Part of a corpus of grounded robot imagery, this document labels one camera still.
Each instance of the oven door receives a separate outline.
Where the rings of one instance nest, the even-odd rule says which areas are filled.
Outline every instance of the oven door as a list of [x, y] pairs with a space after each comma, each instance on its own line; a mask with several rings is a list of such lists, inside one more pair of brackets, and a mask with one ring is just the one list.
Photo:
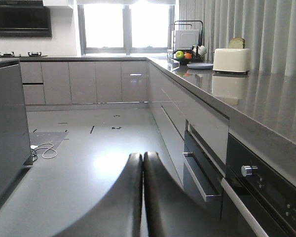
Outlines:
[[218, 221], [222, 210], [222, 175], [196, 139], [185, 131], [184, 191]]
[[222, 221], [242, 237], [289, 237], [236, 176], [223, 178]]

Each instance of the orange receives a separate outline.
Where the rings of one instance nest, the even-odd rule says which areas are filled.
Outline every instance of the orange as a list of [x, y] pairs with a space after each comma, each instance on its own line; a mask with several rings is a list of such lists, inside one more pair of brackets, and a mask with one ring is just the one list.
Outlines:
[[185, 59], [192, 59], [192, 54], [191, 53], [185, 53], [184, 58]]

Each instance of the white mug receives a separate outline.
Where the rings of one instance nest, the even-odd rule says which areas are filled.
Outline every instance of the white mug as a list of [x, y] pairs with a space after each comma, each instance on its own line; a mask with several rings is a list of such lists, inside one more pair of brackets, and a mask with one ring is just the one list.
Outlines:
[[203, 45], [198, 47], [198, 54], [202, 57], [207, 53], [207, 48]]

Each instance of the drawer handle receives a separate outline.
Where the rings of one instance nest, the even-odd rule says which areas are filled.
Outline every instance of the drawer handle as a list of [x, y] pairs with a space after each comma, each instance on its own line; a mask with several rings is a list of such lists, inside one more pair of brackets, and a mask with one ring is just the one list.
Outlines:
[[184, 164], [187, 167], [188, 172], [190, 173], [193, 181], [195, 182], [197, 189], [202, 195], [204, 201], [205, 202], [221, 201], [222, 196], [220, 194], [217, 194], [217, 192], [212, 188], [206, 188], [207, 190], [205, 190], [204, 185], [203, 186], [201, 185], [200, 179], [202, 180], [202, 183], [207, 182], [208, 184], [210, 184], [210, 181], [204, 175], [202, 170], [198, 167], [198, 164], [194, 159], [194, 154], [191, 152], [183, 152], [183, 157], [184, 157]]

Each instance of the stove burner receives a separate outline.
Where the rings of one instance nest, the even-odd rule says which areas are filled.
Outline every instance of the stove burner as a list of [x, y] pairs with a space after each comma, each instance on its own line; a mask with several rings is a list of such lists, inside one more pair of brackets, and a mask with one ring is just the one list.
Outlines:
[[1, 54], [1, 52], [0, 52], [0, 57], [5, 57], [5, 58], [14, 57], [14, 52], [11, 52], [11, 53], [5, 52], [4, 54]]
[[28, 52], [29, 57], [41, 57], [41, 52]]

